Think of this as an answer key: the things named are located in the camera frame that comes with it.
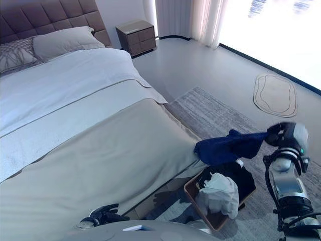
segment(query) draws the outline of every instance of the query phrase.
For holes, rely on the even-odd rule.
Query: white duvet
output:
[[[0,182],[145,98],[166,103],[115,49],[76,51],[1,78]]]
[[[0,137],[74,101],[119,82],[150,85],[130,55],[110,48],[79,50],[0,81]]]

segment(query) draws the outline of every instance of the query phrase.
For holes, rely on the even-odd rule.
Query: window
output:
[[[220,42],[321,89],[321,1],[229,0]]]

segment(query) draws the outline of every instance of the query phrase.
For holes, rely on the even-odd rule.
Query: nightstand drawer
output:
[[[142,51],[150,50],[156,47],[155,38],[148,39],[140,43],[140,48]]]
[[[132,33],[127,35],[129,45],[137,44],[140,42],[138,33]]]
[[[130,45],[129,47],[130,47],[131,56],[134,56],[134,55],[137,55],[137,54],[141,53],[140,43]]]
[[[144,29],[138,32],[139,41],[145,41],[147,39],[154,38],[154,28]]]

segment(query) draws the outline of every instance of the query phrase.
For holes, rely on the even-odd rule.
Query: curtain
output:
[[[227,0],[194,0],[192,38],[216,49]]]
[[[155,0],[158,36],[191,37],[193,0]]]

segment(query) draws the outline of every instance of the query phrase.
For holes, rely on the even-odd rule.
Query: area rug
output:
[[[230,129],[241,133],[264,131],[259,130],[252,120],[199,87],[170,103],[168,109],[202,139],[225,136]],[[283,237],[277,231],[277,216],[272,213],[275,207],[266,188],[262,162],[263,155],[273,151],[273,147],[263,143],[255,158],[242,159],[246,169],[253,175],[257,190],[246,200],[246,207],[240,210],[238,216],[228,220],[213,236],[221,240],[240,241],[278,240]],[[320,165],[311,162],[307,174],[302,177],[315,210],[321,209],[320,173]],[[190,216],[194,220],[200,219],[181,188],[145,219],[185,223]]]
[[[262,111],[280,117],[293,117],[297,113],[296,93],[293,83],[273,74],[256,77],[254,104]]]

